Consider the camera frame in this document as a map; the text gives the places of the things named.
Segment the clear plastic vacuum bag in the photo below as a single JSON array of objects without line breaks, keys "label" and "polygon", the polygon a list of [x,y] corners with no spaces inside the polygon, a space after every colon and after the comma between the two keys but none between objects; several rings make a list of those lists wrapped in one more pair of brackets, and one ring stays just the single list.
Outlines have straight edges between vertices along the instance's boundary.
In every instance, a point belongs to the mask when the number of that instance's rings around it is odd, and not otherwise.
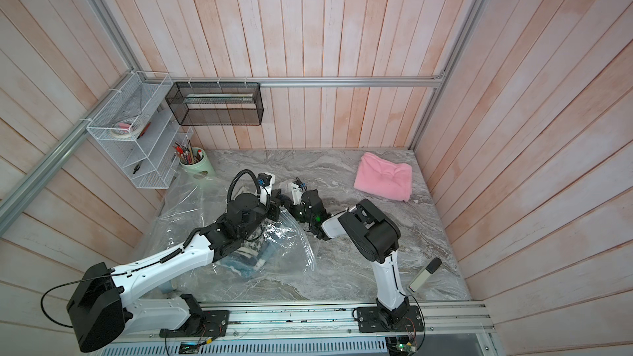
[{"label": "clear plastic vacuum bag", "polygon": [[199,301],[295,298],[296,283],[311,275],[316,257],[303,228],[286,209],[291,199],[274,187],[274,175],[241,170],[234,177],[180,170],[153,229],[142,242],[146,256],[200,238],[209,264],[160,283],[145,298],[193,294]]}]

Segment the pink blanket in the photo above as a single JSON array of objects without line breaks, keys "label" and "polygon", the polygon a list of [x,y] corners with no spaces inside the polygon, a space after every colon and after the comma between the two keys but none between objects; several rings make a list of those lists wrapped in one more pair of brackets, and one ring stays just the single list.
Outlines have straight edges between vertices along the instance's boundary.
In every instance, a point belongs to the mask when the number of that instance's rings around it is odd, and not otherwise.
[{"label": "pink blanket", "polygon": [[406,163],[392,163],[373,153],[364,153],[354,188],[385,199],[407,202],[413,190],[413,168]]}]

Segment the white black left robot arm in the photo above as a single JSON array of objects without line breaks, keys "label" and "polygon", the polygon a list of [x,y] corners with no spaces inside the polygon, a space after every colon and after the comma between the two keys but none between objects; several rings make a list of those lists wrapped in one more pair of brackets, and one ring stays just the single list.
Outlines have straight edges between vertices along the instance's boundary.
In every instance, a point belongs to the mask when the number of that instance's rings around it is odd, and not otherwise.
[{"label": "white black left robot arm", "polygon": [[159,330],[162,336],[184,337],[221,334],[221,320],[203,311],[189,293],[168,300],[141,298],[255,241],[254,232],[265,220],[278,219],[279,213],[280,201],[270,194],[240,194],[228,200],[226,213],[215,222],[195,228],[170,249],[114,268],[103,263],[90,267],[67,305],[79,349],[90,353],[135,331]]}]

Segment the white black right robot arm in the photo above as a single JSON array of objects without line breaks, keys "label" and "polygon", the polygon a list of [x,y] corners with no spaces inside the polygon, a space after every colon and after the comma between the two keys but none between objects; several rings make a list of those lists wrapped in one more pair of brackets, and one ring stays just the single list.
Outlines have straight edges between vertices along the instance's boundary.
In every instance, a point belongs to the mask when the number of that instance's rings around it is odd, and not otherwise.
[{"label": "white black right robot arm", "polygon": [[369,199],[337,214],[329,214],[318,191],[305,191],[300,197],[280,196],[281,204],[297,220],[308,224],[308,232],[329,241],[349,237],[360,255],[368,260],[377,285],[377,306],[370,308],[367,322],[394,331],[405,321],[410,301],[404,294],[397,264],[401,232],[392,219]]}]

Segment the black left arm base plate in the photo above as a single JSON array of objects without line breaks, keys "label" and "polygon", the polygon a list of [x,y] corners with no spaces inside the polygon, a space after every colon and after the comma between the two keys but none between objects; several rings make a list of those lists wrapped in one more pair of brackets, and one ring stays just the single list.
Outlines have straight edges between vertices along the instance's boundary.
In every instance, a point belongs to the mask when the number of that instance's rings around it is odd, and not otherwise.
[{"label": "black left arm base plate", "polygon": [[195,312],[186,322],[175,330],[161,329],[159,336],[171,338],[211,338],[225,336],[229,320],[229,310],[211,310]]}]

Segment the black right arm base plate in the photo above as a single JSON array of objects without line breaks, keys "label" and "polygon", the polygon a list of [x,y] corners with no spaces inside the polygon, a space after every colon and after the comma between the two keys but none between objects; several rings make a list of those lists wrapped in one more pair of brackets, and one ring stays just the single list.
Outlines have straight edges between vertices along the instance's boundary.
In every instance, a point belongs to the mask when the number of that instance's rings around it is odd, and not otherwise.
[{"label": "black right arm base plate", "polygon": [[353,318],[361,333],[410,331],[421,334],[425,329],[420,308],[406,303],[393,311],[380,305],[356,308]]}]

